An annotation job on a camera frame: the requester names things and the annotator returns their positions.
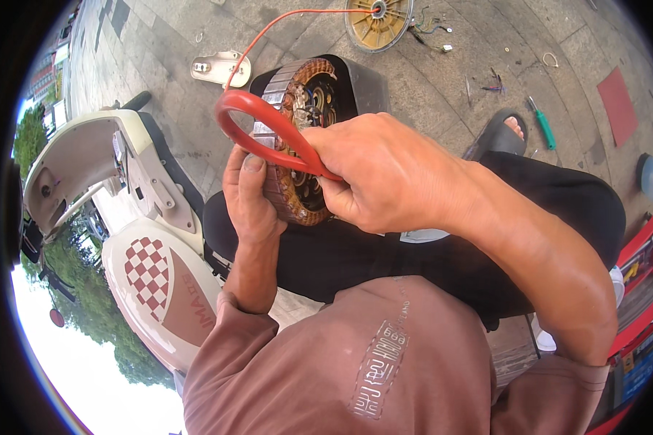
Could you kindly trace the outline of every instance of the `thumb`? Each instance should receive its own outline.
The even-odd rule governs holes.
[[[320,185],[324,193],[324,202],[330,212],[349,222],[357,215],[358,205],[353,198],[351,187],[343,181],[334,181],[320,177]]]
[[[239,199],[242,202],[263,199],[264,180],[266,162],[261,157],[248,154],[239,171]]]

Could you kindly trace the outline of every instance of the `green screwdriver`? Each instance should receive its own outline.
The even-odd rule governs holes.
[[[547,137],[547,148],[553,150],[557,147],[557,141],[554,139],[554,133],[551,132],[551,127],[549,126],[547,117],[544,116],[540,109],[537,109],[537,104],[535,104],[535,100],[532,100],[532,97],[530,97],[530,102],[532,103],[532,107],[535,109],[535,114],[537,115],[537,120],[540,122],[542,131]]]

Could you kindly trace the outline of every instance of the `man's right hand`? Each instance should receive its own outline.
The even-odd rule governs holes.
[[[320,178],[326,206],[366,232],[438,228],[458,234],[482,189],[476,163],[451,155],[388,113],[367,113],[302,131],[324,165],[346,182]]]

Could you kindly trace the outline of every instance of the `red wire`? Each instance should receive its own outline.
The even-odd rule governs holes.
[[[242,53],[242,56],[239,57],[239,60],[237,61],[237,64],[233,68],[233,71],[230,73],[230,78],[227,79],[227,83],[225,85],[225,92],[227,92],[227,90],[230,89],[230,82],[233,80],[233,77],[235,76],[235,73],[239,69],[239,65],[242,63],[242,61],[244,60],[246,55],[249,53],[249,50],[251,50],[254,47],[254,45],[256,45],[256,42],[258,42],[258,40],[264,35],[264,33],[266,33],[266,30],[269,30],[271,28],[271,26],[273,26],[275,23],[281,21],[283,18],[287,17],[288,15],[293,15],[293,14],[297,14],[297,13],[318,13],[318,14],[321,14],[321,13],[349,13],[349,12],[353,12],[353,13],[360,12],[360,13],[371,14],[371,13],[375,13],[377,11],[379,11],[379,8],[375,8],[375,9],[372,9],[370,11],[367,10],[367,9],[298,9],[296,11],[290,11],[290,12],[286,12],[286,13],[282,14],[281,16],[279,16],[278,18],[276,18],[275,20],[270,22],[268,25],[266,25],[266,27],[264,27],[264,30],[259,32],[259,34],[256,36],[256,38],[254,38],[254,40],[251,42],[251,44],[249,44],[249,47],[247,47],[246,50],[244,50],[244,53]]]

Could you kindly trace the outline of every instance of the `man's left hand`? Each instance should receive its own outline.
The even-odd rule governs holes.
[[[227,213],[240,244],[261,244],[278,240],[287,223],[278,219],[276,209],[264,197],[266,162],[235,145],[223,174]]]

